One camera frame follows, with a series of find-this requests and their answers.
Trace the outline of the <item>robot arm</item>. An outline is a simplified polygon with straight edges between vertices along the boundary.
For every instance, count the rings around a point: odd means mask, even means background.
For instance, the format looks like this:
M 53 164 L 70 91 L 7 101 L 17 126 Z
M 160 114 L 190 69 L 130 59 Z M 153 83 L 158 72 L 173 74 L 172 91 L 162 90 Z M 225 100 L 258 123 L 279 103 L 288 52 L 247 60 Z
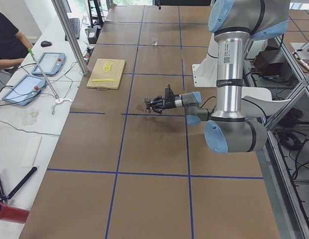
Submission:
M 145 99 L 147 109 L 161 113 L 184 107 L 188 124 L 204 121 L 205 141 L 217 153 L 251 152 L 267 141 L 267 130 L 241 109 L 243 52 L 247 40 L 270 39 L 288 28 L 288 0 L 218 0 L 212 7 L 208 27 L 218 44 L 216 107 L 200 107 L 200 92 L 176 95 L 166 88 L 165 96 Z

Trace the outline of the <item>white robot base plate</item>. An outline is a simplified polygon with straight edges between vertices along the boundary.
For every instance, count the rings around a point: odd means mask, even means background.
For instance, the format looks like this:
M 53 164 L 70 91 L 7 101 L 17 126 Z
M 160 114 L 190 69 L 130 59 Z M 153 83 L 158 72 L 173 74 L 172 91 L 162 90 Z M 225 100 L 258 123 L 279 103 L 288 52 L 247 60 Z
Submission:
M 195 87 L 221 87 L 229 79 L 231 57 L 225 34 L 213 34 L 205 59 L 192 65 Z

